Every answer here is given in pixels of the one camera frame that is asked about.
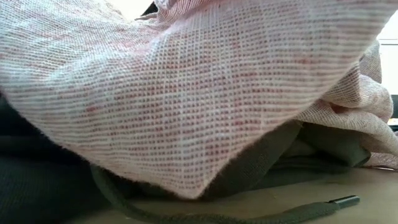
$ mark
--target woven textile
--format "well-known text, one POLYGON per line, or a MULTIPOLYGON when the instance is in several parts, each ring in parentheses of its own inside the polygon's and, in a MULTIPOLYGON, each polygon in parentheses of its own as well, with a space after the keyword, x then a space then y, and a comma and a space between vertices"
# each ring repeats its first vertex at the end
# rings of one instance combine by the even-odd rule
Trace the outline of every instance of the woven textile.
POLYGON ((156 4, 127 21, 100 0, 0 0, 1 93, 55 143, 185 198, 290 119, 362 132, 370 166, 398 167, 368 48, 398 0, 156 4))

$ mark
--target fabric texture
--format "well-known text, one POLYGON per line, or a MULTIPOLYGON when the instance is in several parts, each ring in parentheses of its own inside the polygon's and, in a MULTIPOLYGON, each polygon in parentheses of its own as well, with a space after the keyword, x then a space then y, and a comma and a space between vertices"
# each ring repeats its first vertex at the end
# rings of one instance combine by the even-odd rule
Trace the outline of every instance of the fabric texture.
POLYGON ((126 21, 100 0, 0 0, 1 93, 58 145, 184 198, 290 119, 357 131, 369 166, 398 167, 366 51, 398 1, 155 3, 126 21))

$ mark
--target beige surface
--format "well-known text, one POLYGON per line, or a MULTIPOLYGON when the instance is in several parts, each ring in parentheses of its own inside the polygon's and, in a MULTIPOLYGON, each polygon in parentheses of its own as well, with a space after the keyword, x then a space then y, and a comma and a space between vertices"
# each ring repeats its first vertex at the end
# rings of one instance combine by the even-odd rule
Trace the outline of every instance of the beige surface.
MULTIPOLYGON (((359 205, 310 222, 311 224, 398 223, 398 173, 386 170, 353 170, 349 174, 285 187, 257 190, 213 203, 136 202, 157 213, 222 213, 237 217, 258 217, 306 203, 329 201, 348 195, 362 198, 359 205)), ((141 224, 117 211, 107 211, 75 220, 76 224, 141 224)))

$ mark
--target drawstring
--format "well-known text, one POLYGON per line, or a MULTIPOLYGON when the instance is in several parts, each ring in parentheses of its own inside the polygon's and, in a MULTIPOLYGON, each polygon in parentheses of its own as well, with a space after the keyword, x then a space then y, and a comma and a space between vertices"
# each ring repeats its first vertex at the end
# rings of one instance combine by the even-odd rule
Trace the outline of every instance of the drawstring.
POLYGON ((125 216, 147 223, 162 224, 296 224, 335 213, 342 208, 359 203, 359 197, 349 196, 329 202, 316 202, 302 205, 286 212, 259 218, 240 219, 216 214, 158 215, 133 206, 113 184, 107 172, 91 165, 91 173, 102 194, 114 208, 125 216))

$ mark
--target drawstring tip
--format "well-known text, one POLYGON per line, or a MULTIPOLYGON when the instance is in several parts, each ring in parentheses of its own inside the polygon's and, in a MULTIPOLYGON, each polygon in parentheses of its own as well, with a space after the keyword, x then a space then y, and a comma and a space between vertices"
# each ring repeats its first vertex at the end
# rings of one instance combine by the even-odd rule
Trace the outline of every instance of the drawstring tip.
POLYGON ((352 195, 348 197, 331 200, 328 203, 335 203, 340 207, 340 209, 342 209, 357 205, 360 201, 361 199, 358 196, 352 195))

